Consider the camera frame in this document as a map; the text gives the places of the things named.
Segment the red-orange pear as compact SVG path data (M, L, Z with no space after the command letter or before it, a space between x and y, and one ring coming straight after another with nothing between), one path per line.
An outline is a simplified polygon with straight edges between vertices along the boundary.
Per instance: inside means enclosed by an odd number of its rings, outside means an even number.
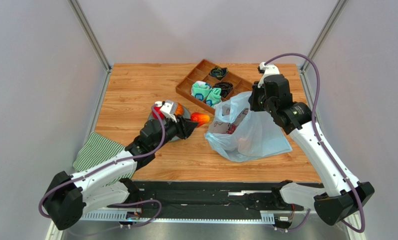
M196 122L197 123L196 128L199 128L210 121L210 116L204 113L194 112L190 115L190 119L193 122Z

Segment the light blue cartoon plastic bag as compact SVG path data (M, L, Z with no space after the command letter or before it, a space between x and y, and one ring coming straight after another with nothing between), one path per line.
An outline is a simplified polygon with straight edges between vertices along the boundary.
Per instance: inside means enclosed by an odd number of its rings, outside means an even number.
M270 114L250 110L251 94L241 92L216 105L214 119L205 134L212 150L238 163L291 152L289 141ZM230 124L237 128L233 134L226 134Z

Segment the purple grape bunch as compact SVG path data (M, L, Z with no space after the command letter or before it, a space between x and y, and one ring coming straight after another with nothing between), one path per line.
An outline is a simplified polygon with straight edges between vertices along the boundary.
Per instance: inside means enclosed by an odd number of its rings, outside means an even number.
M236 128L237 128L237 125L230 124L228 129L226 130L226 134L229 134L229 135L233 134L235 132Z

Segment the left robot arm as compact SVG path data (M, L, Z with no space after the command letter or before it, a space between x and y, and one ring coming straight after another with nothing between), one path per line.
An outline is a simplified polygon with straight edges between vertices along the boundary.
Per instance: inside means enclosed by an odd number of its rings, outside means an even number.
M181 115L167 122L148 120L133 142L110 159L71 175L57 173L39 201L39 213L65 230L91 211L128 203L136 192L131 176L149 164L166 143L189 138L198 126L199 122Z

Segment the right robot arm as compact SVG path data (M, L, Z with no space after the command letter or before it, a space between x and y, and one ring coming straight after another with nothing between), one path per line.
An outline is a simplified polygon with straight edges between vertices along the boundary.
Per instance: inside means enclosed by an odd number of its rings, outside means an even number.
M302 149L322 180L323 187L310 187L290 180L272 188L275 205L299 205L316 211L326 224L333 226L344 222L359 212L364 217L364 205L374 194L370 182L361 182L335 153L303 102L293 101L289 81L282 74L265 74L252 85L250 110L266 111L274 123L281 127Z

